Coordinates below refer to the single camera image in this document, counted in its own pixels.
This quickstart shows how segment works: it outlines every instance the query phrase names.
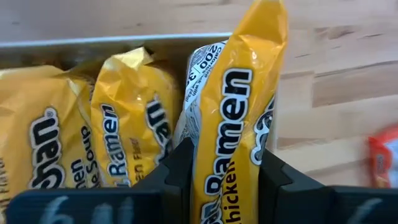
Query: wooden countertop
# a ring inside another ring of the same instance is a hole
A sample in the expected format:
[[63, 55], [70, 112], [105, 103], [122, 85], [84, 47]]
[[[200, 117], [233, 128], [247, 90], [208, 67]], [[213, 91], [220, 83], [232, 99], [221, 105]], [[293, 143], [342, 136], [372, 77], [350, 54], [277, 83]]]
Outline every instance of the wooden countertop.
[[[248, 0], [5, 0], [0, 42], [230, 32]], [[369, 185], [366, 136], [398, 121], [398, 1], [285, 0], [275, 153], [325, 184]]]

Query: white label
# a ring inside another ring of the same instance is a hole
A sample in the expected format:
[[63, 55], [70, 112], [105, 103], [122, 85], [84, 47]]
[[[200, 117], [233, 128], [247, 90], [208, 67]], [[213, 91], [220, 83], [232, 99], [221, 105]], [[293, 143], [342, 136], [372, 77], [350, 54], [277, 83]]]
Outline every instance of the white label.
[[226, 41], [223, 41], [196, 49], [188, 63], [187, 86], [183, 103], [185, 124], [182, 125], [185, 126], [183, 130], [188, 131], [194, 145], [197, 145], [199, 141], [201, 128], [200, 93], [205, 87], [210, 72], [220, 57], [225, 44]]

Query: orange package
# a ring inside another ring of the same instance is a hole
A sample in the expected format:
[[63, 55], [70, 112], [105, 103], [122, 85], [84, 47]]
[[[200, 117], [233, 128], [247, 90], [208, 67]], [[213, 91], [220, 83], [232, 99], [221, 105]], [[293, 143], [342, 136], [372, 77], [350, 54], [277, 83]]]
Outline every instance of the orange package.
[[398, 187], [398, 126], [369, 137], [373, 186]]

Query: chicken ramen package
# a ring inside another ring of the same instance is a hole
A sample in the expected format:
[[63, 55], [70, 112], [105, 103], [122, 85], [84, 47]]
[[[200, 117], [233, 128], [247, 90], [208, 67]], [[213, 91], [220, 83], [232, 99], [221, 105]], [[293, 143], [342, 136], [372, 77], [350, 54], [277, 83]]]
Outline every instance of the chicken ramen package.
[[98, 75], [91, 122], [107, 186], [134, 185], [172, 149], [181, 96], [162, 62], [141, 47], [113, 55]]
[[27, 189], [100, 186], [90, 84], [49, 66], [0, 74], [1, 208]]
[[287, 16], [257, 0], [228, 41], [194, 51], [174, 142], [195, 144], [191, 223], [258, 223], [258, 174]]

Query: brand logo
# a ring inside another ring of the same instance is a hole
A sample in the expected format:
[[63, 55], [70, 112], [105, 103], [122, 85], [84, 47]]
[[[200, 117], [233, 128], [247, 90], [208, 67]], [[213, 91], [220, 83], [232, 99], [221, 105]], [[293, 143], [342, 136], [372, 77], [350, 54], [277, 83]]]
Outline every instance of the brand logo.
[[[232, 155], [239, 146], [242, 137], [244, 118], [249, 107], [248, 98], [251, 80], [252, 70], [250, 69], [231, 68], [224, 73], [222, 89], [224, 98], [220, 104], [220, 113], [223, 120], [218, 125], [218, 137], [215, 144], [217, 158], [213, 162], [213, 174], [206, 178], [204, 186], [205, 194], [217, 195], [217, 199], [202, 206], [202, 223], [222, 223], [221, 215], [218, 215], [221, 211], [220, 200], [223, 196], [221, 184], [226, 173], [229, 172]], [[227, 188], [233, 188], [233, 191], [237, 193], [235, 190], [236, 184]]]
[[131, 185], [127, 173], [126, 154], [124, 153], [121, 139], [119, 136], [119, 119], [115, 109], [111, 105], [101, 105], [104, 121], [104, 143], [111, 162], [108, 164], [108, 174], [111, 177], [122, 177], [121, 182], [115, 185], [129, 187]]
[[250, 159], [253, 164], [261, 165], [263, 150], [267, 150], [266, 142], [271, 128], [272, 114], [274, 113], [274, 97], [269, 101], [266, 110], [259, 117], [254, 125], [254, 132], [256, 134], [256, 146], [250, 153]]
[[62, 186], [65, 171], [57, 164], [62, 156], [59, 133], [57, 111], [54, 108], [47, 108], [43, 117], [32, 122], [29, 134], [34, 169], [29, 188], [52, 189]]
[[147, 104], [145, 118], [160, 146], [160, 154], [155, 158], [155, 164], [159, 165], [159, 162], [165, 159], [172, 150], [172, 132], [166, 118], [166, 110], [163, 109], [157, 95]]

